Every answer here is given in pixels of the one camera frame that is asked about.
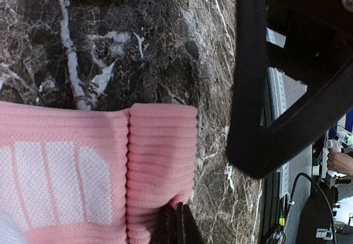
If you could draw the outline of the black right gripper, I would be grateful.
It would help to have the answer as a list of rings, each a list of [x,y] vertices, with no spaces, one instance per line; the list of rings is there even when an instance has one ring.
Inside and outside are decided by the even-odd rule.
[[[267,0],[269,66],[305,84],[352,84],[352,0]]]

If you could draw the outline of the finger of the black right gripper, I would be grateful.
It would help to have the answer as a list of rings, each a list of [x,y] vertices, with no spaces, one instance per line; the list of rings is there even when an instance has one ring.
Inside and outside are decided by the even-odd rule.
[[[352,109],[352,84],[306,84],[307,92],[269,126],[263,114],[268,46],[286,37],[268,27],[267,0],[236,0],[236,66],[227,158],[263,178],[316,141]]]

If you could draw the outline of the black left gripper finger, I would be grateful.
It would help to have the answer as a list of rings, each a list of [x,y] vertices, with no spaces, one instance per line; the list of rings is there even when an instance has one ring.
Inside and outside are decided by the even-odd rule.
[[[159,212],[150,244],[204,244],[190,207],[165,205]]]

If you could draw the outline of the pink patterned long sock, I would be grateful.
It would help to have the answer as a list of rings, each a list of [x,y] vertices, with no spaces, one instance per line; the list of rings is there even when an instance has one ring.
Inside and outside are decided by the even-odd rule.
[[[196,115],[1,102],[1,243],[149,243],[160,210],[190,199]]]

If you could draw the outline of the bare human hand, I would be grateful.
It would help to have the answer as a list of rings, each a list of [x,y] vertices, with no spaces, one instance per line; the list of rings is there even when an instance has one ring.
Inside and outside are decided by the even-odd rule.
[[[329,149],[327,168],[337,173],[344,173],[352,177],[353,159],[351,156]]]

